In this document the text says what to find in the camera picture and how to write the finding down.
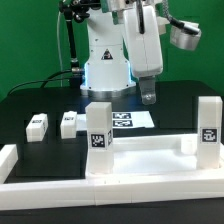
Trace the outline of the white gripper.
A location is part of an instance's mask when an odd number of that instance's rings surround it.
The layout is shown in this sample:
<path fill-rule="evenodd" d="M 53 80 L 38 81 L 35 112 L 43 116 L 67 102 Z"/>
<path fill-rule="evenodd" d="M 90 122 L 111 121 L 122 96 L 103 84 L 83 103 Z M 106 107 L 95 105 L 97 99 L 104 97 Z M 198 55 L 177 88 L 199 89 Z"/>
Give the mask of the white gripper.
<path fill-rule="evenodd" d="M 144 105 L 156 102 L 155 75 L 163 70 L 163 59 L 156 14 L 151 5 L 143 6 L 144 33 L 139 31 L 137 6 L 123 12 L 125 44 L 132 74 L 139 79 Z"/>

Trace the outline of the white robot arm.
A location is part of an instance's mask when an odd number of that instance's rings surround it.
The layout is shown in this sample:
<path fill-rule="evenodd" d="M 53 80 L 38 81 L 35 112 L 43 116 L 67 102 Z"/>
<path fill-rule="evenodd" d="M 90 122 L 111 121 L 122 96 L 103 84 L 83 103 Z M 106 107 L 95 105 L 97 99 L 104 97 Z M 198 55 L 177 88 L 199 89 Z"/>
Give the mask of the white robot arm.
<path fill-rule="evenodd" d="M 81 89 L 97 97 L 139 87 L 142 103 L 156 102 L 162 73 L 159 18 L 162 0 L 96 0 L 87 19 L 89 58 Z"/>

